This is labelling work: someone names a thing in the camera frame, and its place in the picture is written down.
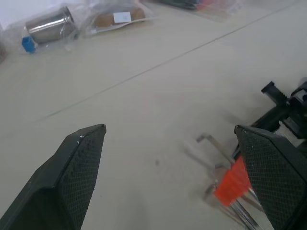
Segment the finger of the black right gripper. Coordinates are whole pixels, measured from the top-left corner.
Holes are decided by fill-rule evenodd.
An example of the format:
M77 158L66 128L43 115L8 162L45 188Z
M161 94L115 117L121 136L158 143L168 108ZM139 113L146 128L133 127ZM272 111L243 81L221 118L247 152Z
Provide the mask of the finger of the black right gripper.
M267 131L276 131L279 129L279 122L286 119L289 114L289 108L286 106L275 106L266 114L256 120L251 127L264 129Z
M288 97L283 94L274 84L274 82L269 82L261 92L267 95L275 104L286 103Z

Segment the stainless steel cup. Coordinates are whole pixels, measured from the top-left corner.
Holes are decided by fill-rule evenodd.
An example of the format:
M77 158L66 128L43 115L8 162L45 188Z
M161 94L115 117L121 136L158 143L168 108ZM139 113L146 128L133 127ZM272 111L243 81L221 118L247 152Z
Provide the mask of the stainless steel cup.
M25 28L39 45L62 40L77 31L67 6L26 22Z

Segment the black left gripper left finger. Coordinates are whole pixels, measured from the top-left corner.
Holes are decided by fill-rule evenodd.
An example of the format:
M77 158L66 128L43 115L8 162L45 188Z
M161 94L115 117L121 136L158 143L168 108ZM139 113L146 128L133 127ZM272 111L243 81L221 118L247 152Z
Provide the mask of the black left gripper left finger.
M106 125L65 137L0 218L0 230L81 230L96 185Z

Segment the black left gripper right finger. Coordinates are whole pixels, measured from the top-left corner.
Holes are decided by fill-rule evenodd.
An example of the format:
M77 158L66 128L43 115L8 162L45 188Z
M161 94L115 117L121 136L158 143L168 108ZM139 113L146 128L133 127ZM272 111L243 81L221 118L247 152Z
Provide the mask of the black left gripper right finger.
M307 230L307 157L287 138L237 125L248 178L274 230Z

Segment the brown item with white label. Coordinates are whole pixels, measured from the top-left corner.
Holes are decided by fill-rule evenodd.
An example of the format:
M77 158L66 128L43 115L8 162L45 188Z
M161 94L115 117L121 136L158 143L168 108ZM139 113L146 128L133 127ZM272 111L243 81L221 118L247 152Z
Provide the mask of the brown item with white label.
M115 25L131 23L136 20L145 19L145 12L140 7L124 8L115 12L100 13L94 21L95 28L108 28Z

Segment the clear bag with coloured items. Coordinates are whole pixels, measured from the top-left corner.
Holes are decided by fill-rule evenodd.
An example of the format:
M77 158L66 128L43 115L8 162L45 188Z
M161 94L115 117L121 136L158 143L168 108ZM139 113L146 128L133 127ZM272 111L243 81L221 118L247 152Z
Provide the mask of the clear bag with coloured items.
M246 0L200 0L194 13L215 22L224 22L237 14L245 3Z

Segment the small silver hex key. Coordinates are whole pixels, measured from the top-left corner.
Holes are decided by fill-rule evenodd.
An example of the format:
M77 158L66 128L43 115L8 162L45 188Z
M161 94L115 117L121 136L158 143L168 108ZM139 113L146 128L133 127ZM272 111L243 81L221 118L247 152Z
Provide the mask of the small silver hex key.
M215 192L218 185L219 181L214 179L213 182L205 190L203 199L206 200L208 197L210 197Z

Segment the metal can in plastic bag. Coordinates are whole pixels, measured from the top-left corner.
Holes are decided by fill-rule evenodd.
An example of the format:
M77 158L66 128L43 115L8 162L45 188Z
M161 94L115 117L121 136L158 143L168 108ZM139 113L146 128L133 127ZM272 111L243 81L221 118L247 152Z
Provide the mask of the metal can in plastic bag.
M78 34L76 21L67 4L10 24L0 33L8 52L34 54L53 44L67 43Z

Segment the large silver hex key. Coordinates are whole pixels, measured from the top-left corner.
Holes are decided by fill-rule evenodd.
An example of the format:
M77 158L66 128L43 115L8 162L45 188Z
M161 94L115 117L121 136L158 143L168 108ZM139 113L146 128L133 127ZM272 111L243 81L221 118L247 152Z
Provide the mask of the large silver hex key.
M224 150L223 146L212 135L208 133L202 133L196 138L197 143L201 143L204 140L210 142L219 151L219 153L231 164L235 163L235 160L230 155L228 155L228 153Z

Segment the clear plastic bag, brown item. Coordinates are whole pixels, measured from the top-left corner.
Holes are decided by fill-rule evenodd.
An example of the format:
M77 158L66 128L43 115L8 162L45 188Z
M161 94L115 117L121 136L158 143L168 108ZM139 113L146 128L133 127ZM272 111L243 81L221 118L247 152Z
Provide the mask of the clear plastic bag, brown item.
M95 28L93 21L100 13L115 12L116 10L123 10L124 8L140 7L145 12L145 19L133 21L131 23L115 25L108 28ZM155 18L155 13L143 3L143 0L96 0L90 3L86 18L81 24L81 32L84 37L90 37L98 33L107 32L122 28L133 23L142 23Z

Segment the blue plastic block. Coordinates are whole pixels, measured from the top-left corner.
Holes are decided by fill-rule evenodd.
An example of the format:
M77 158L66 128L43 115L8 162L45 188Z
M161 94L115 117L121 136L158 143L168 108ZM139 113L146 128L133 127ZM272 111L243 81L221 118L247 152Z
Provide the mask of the blue plastic block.
M26 53L30 53L30 54L35 53L35 50L36 50L35 43L30 36L22 38L22 46L24 50L26 51Z

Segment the orange hex key holder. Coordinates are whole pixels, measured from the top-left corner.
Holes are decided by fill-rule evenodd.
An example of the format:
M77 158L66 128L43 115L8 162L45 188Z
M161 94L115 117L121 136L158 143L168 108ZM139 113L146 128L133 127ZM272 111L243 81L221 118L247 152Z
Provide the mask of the orange hex key holder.
M222 205L229 207L236 199L247 193L250 188L251 183L243 158L239 157L231 168L226 171L214 195Z

